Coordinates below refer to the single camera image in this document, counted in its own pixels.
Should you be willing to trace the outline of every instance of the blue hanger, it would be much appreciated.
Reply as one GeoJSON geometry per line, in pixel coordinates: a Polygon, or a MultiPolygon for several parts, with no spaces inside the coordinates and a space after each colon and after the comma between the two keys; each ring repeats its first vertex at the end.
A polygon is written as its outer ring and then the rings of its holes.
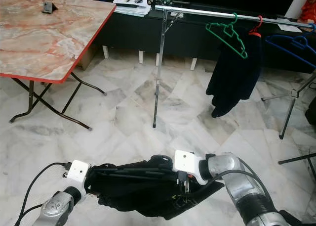
{"type": "Polygon", "coordinates": [[[293,55],[294,57],[302,60],[303,62],[311,65],[312,67],[314,67],[316,69],[316,63],[310,63],[309,61],[307,61],[304,58],[298,56],[297,54],[294,54],[292,51],[290,51],[290,50],[288,50],[288,49],[286,49],[284,47],[281,47],[281,46],[279,46],[279,45],[277,45],[277,44],[275,44],[273,42],[274,38],[281,38],[282,40],[289,41],[293,46],[295,46],[295,47],[297,47],[297,48],[299,48],[301,50],[309,49],[315,55],[315,60],[316,60],[316,51],[312,47],[310,47],[308,45],[308,40],[306,39],[306,36],[314,34],[315,29],[316,29],[316,25],[315,24],[311,23],[310,25],[313,26],[313,30],[311,32],[303,34],[302,36],[290,37],[290,36],[283,36],[283,35],[273,35],[273,36],[266,37],[266,42],[268,44],[270,44],[270,45],[273,45],[273,46],[275,46],[275,47],[277,47],[277,48],[279,48],[279,49],[281,49],[281,50],[293,55]]]}

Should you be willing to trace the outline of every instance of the red object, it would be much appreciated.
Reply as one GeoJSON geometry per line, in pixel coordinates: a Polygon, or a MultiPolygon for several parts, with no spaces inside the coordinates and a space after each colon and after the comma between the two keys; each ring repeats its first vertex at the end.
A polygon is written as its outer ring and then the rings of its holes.
{"type": "Polygon", "coordinates": [[[249,35],[254,35],[254,36],[258,36],[261,37],[261,34],[258,33],[258,29],[261,27],[262,23],[263,23],[263,18],[261,15],[258,16],[260,18],[260,23],[259,25],[255,26],[254,28],[252,28],[249,32],[249,35]]]}
{"type": "Polygon", "coordinates": [[[307,0],[302,7],[302,15],[300,20],[307,23],[316,23],[316,0],[307,0]]]}

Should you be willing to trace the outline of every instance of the tripod stand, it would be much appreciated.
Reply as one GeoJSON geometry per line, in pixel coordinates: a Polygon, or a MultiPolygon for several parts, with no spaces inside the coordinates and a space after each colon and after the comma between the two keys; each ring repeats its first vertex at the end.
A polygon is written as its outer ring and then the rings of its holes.
{"type": "Polygon", "coordinates": [[[261,100],[263,101],[266,101],[266,100],[271,100],[271,99],[275,99],[275,98],[279,98],[279,97],[284,97],[284,96],[290,96],[290,98],[292,98],[291,100],[291,103],[290,103],[290,106],[287,110],[287,114],[286,114],[286,117],[285,117],[285,121],[284,121],[284,125],[283,125],[283,128],[280,132],[280,135],[279,135],[279,138],[280,139],[283,139],[284,138],[284,133],[286,131],[286,127],[287,127],[287,124],[290,120],[290,117],[291,117],[291,113],[292,113],[292,110],[293,110],[293,107],[294,107],[294,104],[295,104],[295,101],[296,99],[298,99],[300,97],[300,92],[306,88],[306,86],[308,86],[310,83],[312,83],[314,81],[314,79],[316,79],[316,73],[313,73],[312,76],[307,79],[299,88],[298,90],[291,90],[289,93],[285,93],[285,94],[281,94],[281,95],[274,95],[274,96],[270,96],[270,97],[263,97],[261,98],[261,100]]]}

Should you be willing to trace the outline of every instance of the stack of papers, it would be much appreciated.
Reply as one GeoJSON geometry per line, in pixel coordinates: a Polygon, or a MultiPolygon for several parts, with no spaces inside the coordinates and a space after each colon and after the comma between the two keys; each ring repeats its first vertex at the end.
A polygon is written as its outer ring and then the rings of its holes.
{"type": "Polygon", "coordinates": [[[117,4],[115,12],[138,17],[144,17],[151,9],[150,5],[147,4],[147,0],[140,3],[135,3],[135,0],[114,0],[113,3],[117,4]]]}

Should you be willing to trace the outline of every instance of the black garment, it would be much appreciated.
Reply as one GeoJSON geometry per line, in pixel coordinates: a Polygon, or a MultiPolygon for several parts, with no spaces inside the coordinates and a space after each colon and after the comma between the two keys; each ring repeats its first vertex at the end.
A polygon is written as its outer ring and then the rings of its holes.
{"type": "Polygon", "coordinates": [[[261,38],[249,35],[243,28],[237,28],[236,31],[245,45],[248,58],[241,58],[230,47],[222,44],[221,55],[206,90],[207,95],[214,95],[214,118],[230,112],[239,100],[249,99],[261,72],[261,38]]]}
{"type": "Polygon", "coordinates": [[[90,186],[90,190],[99,193],[98,203],[100,205],[110,206],[119,211],[136,210],[146,217],[160,216],[169,220],[194,207],[224,186],[220,182],[214,182],[210,186],[201,186],[194,178],[191,178],[190,189],[193,193],[185,196],[179,185],[176,184],[176,179],[177,173],[172,171],[171,159],[152,157],[148,162],[143,161],[119,167],[111,164],[93,167],[86,180],[85,188],[90,186]],[[97,172],[97,169],[102,167],[119,170],[159,168],[160,172],[165,172],[165,177],[172,179],[172,181],[107,176],[100,174],[100,171],[97,172]]]}

